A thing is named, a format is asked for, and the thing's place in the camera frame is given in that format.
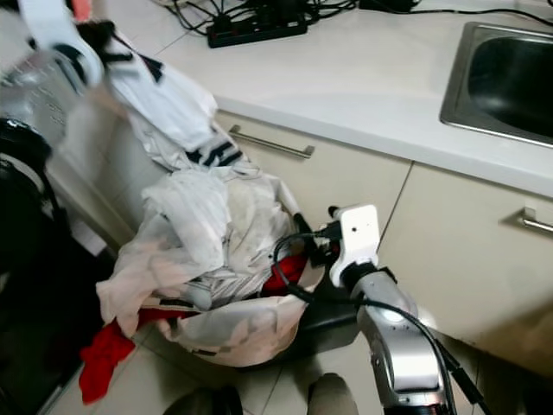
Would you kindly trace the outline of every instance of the stainless steel sink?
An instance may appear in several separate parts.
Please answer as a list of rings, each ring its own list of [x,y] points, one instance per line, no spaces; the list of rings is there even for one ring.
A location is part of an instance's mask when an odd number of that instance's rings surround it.
[[[440,119],[553,147],[553,34],[467,23]]]

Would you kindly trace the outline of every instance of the floor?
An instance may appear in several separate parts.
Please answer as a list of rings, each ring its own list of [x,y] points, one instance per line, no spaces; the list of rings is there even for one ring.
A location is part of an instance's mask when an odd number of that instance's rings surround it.
[[[345,348],[249,373],[206,363],[167,342],[156,329],[146,328],[135,340],[138,347],[117,368],[105,398],[83,406],[77,375],[48,415],[162,415],[172,402],[197,386],[228,384],[237,387],[245,415],[303,415],[308,385],[320,374],[331,372],[346,380],[359,414],[382,413],[362,336]],[[532,375],[462,343],[442,340],[477,381],[494,414],[524,414],[519,410],[521,391],[537,381]],[[458,389],[454,391],[459,415],[481,415]]]

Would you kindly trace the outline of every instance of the kitchen counter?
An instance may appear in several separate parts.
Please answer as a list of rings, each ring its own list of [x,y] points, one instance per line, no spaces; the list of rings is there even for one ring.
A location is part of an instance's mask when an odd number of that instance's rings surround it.
[[[306,35],[229,48],[189,34],[157,57],[212,91],[224,111],[553,197],[552,149],[439,121],[471,21],[550,30],[499,14],[354,10]],[[155,37],[151,30],[137,46]]]

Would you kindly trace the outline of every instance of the drawer handle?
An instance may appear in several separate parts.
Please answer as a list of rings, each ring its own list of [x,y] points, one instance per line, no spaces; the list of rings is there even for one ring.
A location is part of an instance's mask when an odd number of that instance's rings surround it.
[[[237,138],[239,140],[245,140],[250,143],[263,145],[265,147],[269,147],[270,149],[282,151],[288,154],[293,154],[294,156],[298,156],[301,158],[311,158],[311,156],[315,152],[315,147],[313,145],[308,145],[305,148],[305,150],[298,150],[298,149],[293,149],[291,147],[287,147],[286,145],[272,143],[271,141],[263,140],[261,138],[246,136],[245,134],[242,134],[240,132],[239,125],[233,125],[232,128],[228,131],[228,133],[231,135],[232,138]]]
[[[536,211],[529,207],[525,207],[519,215],[520,223],[529,229],[535,229],[546,233],[553,234],[553,226],[547,223],[536,220]]]

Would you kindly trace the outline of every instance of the white cabinet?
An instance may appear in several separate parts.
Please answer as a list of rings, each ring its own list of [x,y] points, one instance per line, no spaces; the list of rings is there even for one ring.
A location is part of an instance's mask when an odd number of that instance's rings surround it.
[[[220,113],[217,120],[226,130],[239,125],[240,133],[270,144],[301,151],[315,148],[310,158],[301,158],[237,139],[254,163],[288,184],[311,227],[329,222],[329,206],[371,203],[377,206],[380,228],[384,229],[410,162],[228,113]]]
[[[380,247],[437,328],[553,375],[553,201],[415,164]]]

